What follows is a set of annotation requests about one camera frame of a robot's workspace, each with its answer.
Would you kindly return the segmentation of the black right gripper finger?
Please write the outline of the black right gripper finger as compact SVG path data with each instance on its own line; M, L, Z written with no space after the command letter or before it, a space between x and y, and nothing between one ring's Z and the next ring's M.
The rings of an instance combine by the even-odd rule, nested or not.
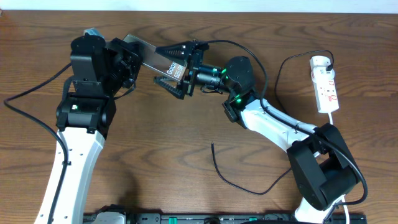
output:
M156 47L155 53L172 61L187 61L195 46L196 43L194 41L186 41L173 45Z
M179 100L183 100L185 98L185 92L183 90L183 84L181 82L176 82L167 77L154 77L154 83L161 86L171 95L176 97Z

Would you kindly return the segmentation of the Galaxy S25 Ultra smartphone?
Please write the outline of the Galaxy S25 Ultra smartphone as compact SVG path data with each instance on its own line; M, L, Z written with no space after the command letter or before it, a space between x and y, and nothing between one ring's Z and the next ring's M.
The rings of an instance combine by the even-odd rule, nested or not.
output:
M142 63L146 67L160 73L167 78L171 78L176 82L180 82L182 80L186 71L186 67L177 62L169 60L158 53L155 53L156 46L131 34L125 36L123 41L128 43L138 42L142 46Z

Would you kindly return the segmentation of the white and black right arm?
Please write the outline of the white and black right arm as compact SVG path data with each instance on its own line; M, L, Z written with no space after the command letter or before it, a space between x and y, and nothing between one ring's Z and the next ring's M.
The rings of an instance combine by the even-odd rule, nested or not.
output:
M345 196L365 179L334 124L303 123L284 108L273 107L264 92L255 89L252 52L216 67L203 63L208 48L209 42L196 40L157 47L155 52L172 64L155 82L178 99L192 95L195 86L204 93L228 93L223 103L228 119L263 135L287 153L289 171L302 194L296 220L323 223L336 207L347 207Z

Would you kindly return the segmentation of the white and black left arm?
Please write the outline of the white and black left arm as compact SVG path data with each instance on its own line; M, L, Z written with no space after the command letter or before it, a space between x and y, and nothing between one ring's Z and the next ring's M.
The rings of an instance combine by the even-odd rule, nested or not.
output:
M36 223L82 223L93 170L116 114L116 93L132 92L139 42L85 34L71 43L73 76L56 110L60 142Z

